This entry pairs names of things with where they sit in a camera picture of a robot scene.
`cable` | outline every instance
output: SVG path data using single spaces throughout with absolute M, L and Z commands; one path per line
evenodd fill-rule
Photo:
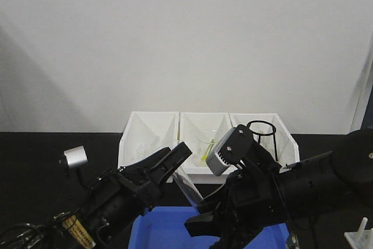
M 34 234 L 29 238 L 29 240 L 22 246 L 22 249 L 27 249 L 27 246 L 37 237 L 37 234 Z
M 85 202 L 80 207 L 78 207 L 75 211 L 73 211 L 71 214 L 69 214 L 69 217 L 72 217 L 73 215 L 77 214 L 88 203 L 89 198 L 91 197 L 91 194 L 92 194 L 92 190 L 89 190 L 87 198 L 85 199 Z M 68 219 L 68 218 L 62 217 L 62 218 L 58 219 L 57 221 L 55 221 L 52 224 L 52 226 L 54 226 L 55 224 L 59 224 L 59 223 L 63 222 L 65 219 Z M 62 230 L 63 231 L 68 231 L 69 229 L 71 229 L 72 227 L 74 227 L 74 225 L 76 224 L 77 220 L 78 220 L 78 217 L 75 216 L 74 222 L 69 227 L 63 228 Z
M 59 192 L 59 195 L 58 195 L 58 198 L 56 199 L 55 203 L 53 204 L 53 206 L 51 207 L 51 211 L 49 212 L 49 214 L 47 215 L 47 219 L 49 217 L 52 216 L 53 212 L 54 212 L 54 209 L 57 207 L 57 205 L 60 203 L 60 201 L 62 200 L 62 194 L 64 194 L 64 192 L 66 191 L 68 185 L 70 184 L 70 177 L 68 178 L 66 184 L 64 185 L 63 188 L 61 188 L 61 191 Z
M 39 249 L 41 248 L 41 246 L 43 245 L 43 234 L 41 233 L 41 231 L 37 228 L 37 226 L 33 225 L 33 224 L 29 224 L 29 223 L 19 223 L 19 224 L 15 224 L 15 225 L 12 225 L 8 228 L 6 228 L 5 230 L 3 230 L 2 232 L 0 232 L 0 237 L 2 237 L 5 233 L 7 233 L 8 231 L 10 230 L 14 230 L 14 229 L 18 229 L 18 228 L 23 228 L 23 229 L 29 229 L 29 230 L 34 230 L 36 232 L 36 236 L 34 238 L 36 238 L 37 236 L 40 237 L 40 243 L 39 243 Z
M 314 241 L 315 249 L 319 249 L 319 244 L 317 241 L 316 231 L 315 231 L 315 224 L 317 222 L 318 218 L 316 218 L 314 221 L 311 220 L 310 217 L 308 217 L 308 223 L 309 228 L 311 229 L 312 239 Z
M 289 222 L 292 223 L 292 224 L 293 224 L 296 228 L 298 228 L 298 229 L 301 229 L 301 230 L 308 230 L 309 227 L 302 227 L 302 226 L 300 226 L 300 225 L 297 224 L 297 223 L 293 220 L 293 218 L 290 216 L 290 212 L 289 212 L 288 209 L 287 209 L 287 206 L 286 206 L 286 203 L 285 203 L 285 199 L 283 198 L 283 195 L 281 194 L 281 191 L 280 191 L 279 185 L 277 184 L 277 180 L 279 180 L 279 179 L 275 176 L 274 173 L 271 172 L 270 174 L 271 174 L 271 176 L 272 176 L 273 182 L 274 182 L 275 187 L 276 187 L 276 191 L 277 191 L 277 193 L 278 193 L 278 195 L 279 195 L 279 197 L 280 197 L 281 204 L 283 205 L 283 208 L 284 208 L 284 210 L 285 210 L 286 216 L 287 216 L 288 219 L 289 219 Z

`box compartment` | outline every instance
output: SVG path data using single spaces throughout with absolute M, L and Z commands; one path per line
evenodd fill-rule
M 119 142 L 118 167 L 178 144 L 179 112 L 131 112 Z
M 145 216 L 136 219 L 132 226 L 128 249 L 202 249 L 209 248 L 218 237 L 191 237 L 184 223 L 198 215 L 190 206 L 156 207 Z M 246 249 L 285 249 L 288 231 L 285 224 L 266 227 L 245 248 Z
M 244 114 L 244 113 L 230 113 L 229 114 L 232 126 L 236 127 L 239 124 L 247 125 L 247 123 L 255 120 L 262 120 L 273 124 L 276 127 L 276 146 L 279 163 L 282 166 L 299 162 L 298 145 L 285 127 L 284 123 L 276 113 L 267 114 Z M 269 133 L 272 128 L 263 123 L 254 123 L 250 127 L 251 130 L 261 133 Z M 275 149 L 272 136 L 262 136 L 261 145 L 266 148 L 270 154 L 275 158 Z
M 182 164 L 194 184 L 224 184 L 230 167 L 221 176 L 214 176 L 200 159 L 212 140 L 219 141 L 232 127 L 228 113 L 180 113 L 180 142 L 185 142 L 193 154 Z

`black wire holder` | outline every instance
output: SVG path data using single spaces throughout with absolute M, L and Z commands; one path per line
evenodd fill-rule
M 260 123 L 263 123 L 263 124 L 269 125 L 269 126 L 272 128 L 272 132 L 268 132 L 268 133 L 264 134 L 264 133 L 256 132 L 256 131 L 253 131 L 252 129 L 250 129 L 250 126 L 251 126 L 252 124 L 254 124 L 254 123 L 257 123 L 257 122 L 260 122 Z M 275 133 L 276 133 L 276 131 L 277 131 L 276 127 L 275 127 L 273 124 L 271 124 L 270 122 L 266 122 L 266 121 L 263 121 L 263 120 L 254 120 L 254 121 L 248 122 L 246 126 L 248 127 L 248 129 L 249 129 L 253 134 L 255 134 L 255 135 L 258 136 L 258 144 L 261 143 L 261 137 L 262 137 L 262 136 L 272 136 L 272 137 L 273 137 L 273 147 L 274 147 L 274 149 L 275 149 L 275 161 L 278 162 L 278 161 L 279 161 L 279 157 L 278 157 L 278 154 L 277 154 L 277 144 L 276 144 L 276 135 L 275 135 Z

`white plastic part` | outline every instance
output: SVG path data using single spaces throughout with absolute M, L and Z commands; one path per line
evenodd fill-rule
M 136 163 L 161 148 L 174 148 L 178 128 L 179 112 L 132 112 L 119 143 L 118 167 Z
M 180 113 L 180 142 L 185 142 L 193 154 L 182 164 L 194 184 L 224 184 L 235 167 L 229 167 L 221 176 L 214 176 L 200 159 L 209 142 L 219 141 L 232 127 L 228 113 Z
M 357 232 L 344 233 L 352 249 L 373 249 L 373 229 L 365 230 L 368 219 L 361 220 Z
M 279 163 L 282 166 L 299 162 L 298 144 L 291 136 L 284 123 L 276 113 L 267 114 L 244 114 L 244 113 L 230 113 L 229 114 L 232 126 L 236 127 L 239 124 L 247 125 L 247 123 L 255 120 L 262 120 L 273 124 L 276 127 L 276 147 Z M 269 133 L 272 128 L 263 123 L 255 123 L 250 126 L 250 129 L 256 132 Z M 266 148 L 273 158 L 275 158 L 275 149 L 272 136 L 262 136 L 261 145 Z

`black cable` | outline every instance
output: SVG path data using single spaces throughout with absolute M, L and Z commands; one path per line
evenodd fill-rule
M 315 249 L 319 249 L 319 244 L 317 241 L 317 236 L 316 236 L 316 231 L 315 231 L 315 224 L 317 222 L 317 218 L 312 221 L 310 217 L 308 217 L 308 223 L 309 223 L 309 228 L 311 229 L 311 234 L 312 234 L 312 239 L 314 241 Z
M 5 230 L 3 230 L 3 231 L 0 232 L 0 237 L 2 237 L 8 231 L 15 230 L 15 229 L 18 229 L 18 228 L 20 228 L 20 229 L 34 230 L 36 232 L 36 236 L 34 238 L 36 238 L 37 236 L 39 236 L 39 238 L 40 238 L 39 249 L 41 248 L 41 246 L 43 245 L 43 238 L 44 238 L 44 236 L 41 233 L 41 231 L 37 228 L 37 226 L 35 226 L 33 224 L 29 224 L 29 223 L 18 223 L 18 224 L 15 224 L 15 225 L 11 225 L 8 228 L 6 228 Z
M 286 213 L 286 216 L 287 216 L 289 222 L 290 222 L 291 224 L 293 224 L 293 225 L 294 225 L 296 228 L 298 228 L 298 229 L 301 229 L 301 230 L 308 230 L 309 227 L 302 227 L 302 226 L 300 226 L 300 225 L 299 225 L 298 223 L 296 223 L 296 222 L 293 220 L 293 218 L 290 216 L 290 212 L 289 212 L 288 209 L 287 209 L 287 206 L 286 206 L 286 203 L 285 203 L 285 199 L 283 198 L 283 195 L 281 194 L 281 190 L 280 190 L 280 188 L 279 188 L 279 185 L 277 184 L 277 181 L 280 181 L 280 180 L 276 177 L 276 175 L 275 175 L 274 173 L 271 172 L 270 174 L 271 174 L 271 176 L 272 176 L 273 182 L 274 182 L 275 187 L 276 187 L 276 191 L 277 191 L 277 193 L 278 193 L 278 195 L 279 195 L 279 197 L 280 197 L 281 204 L 283 205 L 283 208 L 284 208 L 284 210 L 285 210 L 285 213 Z
M 36 237 L 37 237 L 37 236 L 33 237 L 32 239 L 29 239 L 29 240 L 24 244 L 24 246 L 22 246 L 22 249 L 27 249 L 27 248 L 28 248 L 27 246 L 29 246 L 30 243 L 31 243 L 31 241 L 33 241 Z M 38 242 L 41 242 L 41 239 L 37 240 L 37 241 L 32 245 L 32 247 L 34 247 Z
M 49 219 L 49 217 L 52 216 L 52 214 L 54 213 L 54 209 L 57 207 L 57 205 L 60 203 L 60 201 L 62 200 L 62 195 L 64 194 L 64 192 L 66 191 L 68 185 L 70 184 L 70 177 L 68 178 L 66 184 L 64 185 L 63 188 L 61 188 L 61 191 L 59 192 L 59 195 L 55 201 L 55 203 L 53 204 L 53 206 L 51 207 L 51 211 L 49 212 L 49 214 L 47 215 L 47 219 Z
M 91 194 L 92 194 L 92 190 L 89 190 L 89 192 L 88 192 L 88 195 L 87 195 L 87 198 L 85 199 L 85 202 L 80 206 L 80 207 L 78 207 L 75 211 L 73 211 L 70 215 L 69 215 L 69 217 L 72 217 L 73 215 L 76 215 L 87 203 L 88 203 L 88 201 L 89 201 L 89 199 L 90 199 L 90 197 L 91 197 Z M 66 220 L 66 219 L 64 219 L 64 218 L 62 218 L 62 219 L 59 219 L 58 221 L 56 221 L 53 225 L 55 225 L 55 224 L 58 224 L 58 223 L 60 223 L 60 222 L 63 222 L 64 220 Z M 62 230 L 63 231 L 68 231 L 69 229 L 71 229 L 72 227 L 74 227 L 74 225 L 76 224 L 76 221 L 78 221 L 78 217 L 76 217 L 75 216 L 75 220 L 74 220 L 74 222 L 69 226 L 69 227 L 67 227 L 67 228 L 63 228 Z
M 29 238 L 29 240 L 22 246 L 23 249 L 27 249 L 26 246 L 28 246 L 38 235 L 37 234 L 34 234 L 33 236 L 31 236 Z
M 86 189 L 88 189 L 89 192 L 88 192 L 87 198 L 85 199 L 84 203 L 83 203 L 80 207 L 78 207 L 75 211 L 73 211 L 71 214 L 69 213 L 69 217 L 71 217 L 71 216 L 77 214 L 77 213 L 78 213 L 78 212 L 79 212 L 79 211 L 80 211 L 80 210 L 81 210 L 81 209 L 82 209 L 82 208 L 83 208 L 83 207 L 88 203 L 89 198 L 90 198 L 90 196 L 91 196 L 91 194 L 92 194 L 92 191 L 93 191 L 93 187 L 90 186 L 90 185 L 87 185 L 87 184 L 86 184 L 86 182 L 85 182 L 85 180 L 84 180 L 83 172 L 82 172 L 82 170 L 81 170 L 80 168 L 77 169 L 76 174 L 77 174 L 77 176 L 78 176 L 78 180 L 79 180 L 81 186 L 84 187 L 84 188 L 86 188 Z M 65 192 L 65 190 L 66 190 L 67 186 L 69 185 L 69 183 L 70 183 L 70 177 L 69 177 L 69 180 L 66 182 L 64 188 L 63 188 L 62 191 L 60 192 L 60 194 L 59 194 L 59 196 L 58 196 L 58 199 L 57 199 L 56 203 L 54 204 L 53 208 L 55 208 L 56 205 L 58 205 L 58 202 L 61 200 L 62 194 Z M 51 224 L 51 225 L 53 226 L 53 225 L 55 225 L 55 224 L 57 224 L 57 223 L 59 223 L 59 222 L 63 222 L 63 220 L 65 220 L 65 218 L 66 218 L 66 216 L 62 216 L 62 218 L 56 220 L 56 221 L 55 221 L 53 224 Z M 73 224 L 72 224 L 68 229 L 70 229 L 70 228 L 71 228 L 71 227 L 76 223 L 76 220 L 77 220 L 77 219 L 75 219 L 74 223 L 73 223 Z

